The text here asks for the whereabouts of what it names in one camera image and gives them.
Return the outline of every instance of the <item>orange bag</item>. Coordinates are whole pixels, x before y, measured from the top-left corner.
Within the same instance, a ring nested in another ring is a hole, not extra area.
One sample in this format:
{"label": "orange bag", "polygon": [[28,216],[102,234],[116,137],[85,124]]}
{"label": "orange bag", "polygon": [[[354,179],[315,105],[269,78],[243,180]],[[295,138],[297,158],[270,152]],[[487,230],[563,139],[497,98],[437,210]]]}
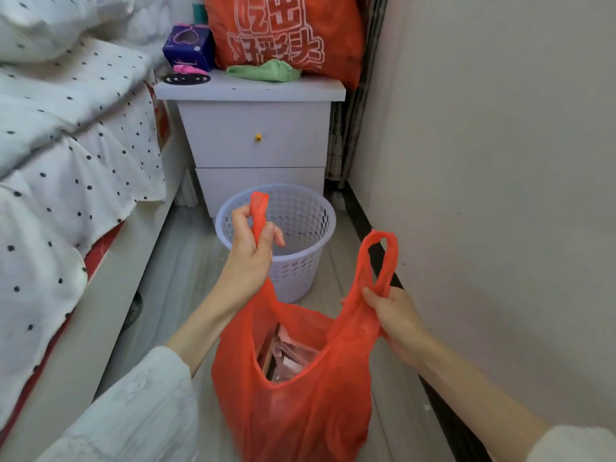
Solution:
{"label": "orange bag", "polygon": [[272,58],[356,89],[364,29],[355,0],[205,0],[216,62],[260,65]]}
{"label": "orange bag", "polygon": [[[253,233],[266,223],[267,194],[251,197]],[[381,275],[372,285],[368,248],[387,239]],[[389,296],[398,242],[392,233],[372,231],[362,242],[355,280],[338,318],[276,300],[268,278],[220,336],[212,380],[220,409],[246,462],[353,461],[368,436],[372,413],[368,357],[382,330],[364,303],[363,287]],[[270,328],[321,350],[293,379],[273,383],[256,361]]]}

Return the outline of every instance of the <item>white laundry basket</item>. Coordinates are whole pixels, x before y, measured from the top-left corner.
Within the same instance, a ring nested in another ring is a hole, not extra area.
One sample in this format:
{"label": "white laundry basket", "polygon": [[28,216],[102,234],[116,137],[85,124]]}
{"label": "white laundry basket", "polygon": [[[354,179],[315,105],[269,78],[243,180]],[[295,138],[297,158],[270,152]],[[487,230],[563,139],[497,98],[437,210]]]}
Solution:
{"label": "white laundry basket", "polygon": [[216,216],[216,234],[231,248],[233,225],[231,212],[250,203],[250,195],[269,194],[267,220],[278,225],[287,245],[273,247],[270,278],[278,300],[293,303],[308,292],[319,265],[321,250],[336,227],[331,204],[308,188],[289,184],[262,185],[238,193],[225,202]]}

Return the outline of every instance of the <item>purple box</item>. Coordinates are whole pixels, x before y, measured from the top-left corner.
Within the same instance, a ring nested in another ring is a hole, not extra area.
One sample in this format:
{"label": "purple box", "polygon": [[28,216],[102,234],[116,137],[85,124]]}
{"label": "purple box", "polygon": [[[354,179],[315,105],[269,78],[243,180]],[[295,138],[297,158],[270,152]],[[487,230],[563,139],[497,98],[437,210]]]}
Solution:
{"label": "purple box", "polygon": [[216,67],[214,36],[207,26],[176,24],[167,38],[163,53],[172,68],[175,64],[189,64],[204,71]]}

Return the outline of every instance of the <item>white nightstand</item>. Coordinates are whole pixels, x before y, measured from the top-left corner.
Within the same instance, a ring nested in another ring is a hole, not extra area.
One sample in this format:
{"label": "white nightstand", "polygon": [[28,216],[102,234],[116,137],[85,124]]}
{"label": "white nightstand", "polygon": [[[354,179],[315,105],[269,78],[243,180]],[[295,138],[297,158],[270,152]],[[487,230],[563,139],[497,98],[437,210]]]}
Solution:
{"label": "white nightstand", "polygon": [[155,89],[158,98],[177,101],[210,216],[251,186],[294,183],[322,194],[331,102],[346,94],[340,81],[271,83],[223,71],[211,78]]}

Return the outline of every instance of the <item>curtain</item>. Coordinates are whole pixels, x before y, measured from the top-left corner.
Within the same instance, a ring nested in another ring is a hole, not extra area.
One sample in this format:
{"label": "curtain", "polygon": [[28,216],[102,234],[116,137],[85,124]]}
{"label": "curtain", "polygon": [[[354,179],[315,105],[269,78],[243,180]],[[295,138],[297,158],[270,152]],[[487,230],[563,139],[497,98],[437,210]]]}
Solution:
{"label": "curtain", "polygon": [[333,102],[329,118],[329,143],[325,178],[344,182],[349,176],[357,139],[364,118],[368,88],[372,78],[376,47],[381,36],[388,0],[357,0],[366,29],[366,48],[359,87],[344,102]]}

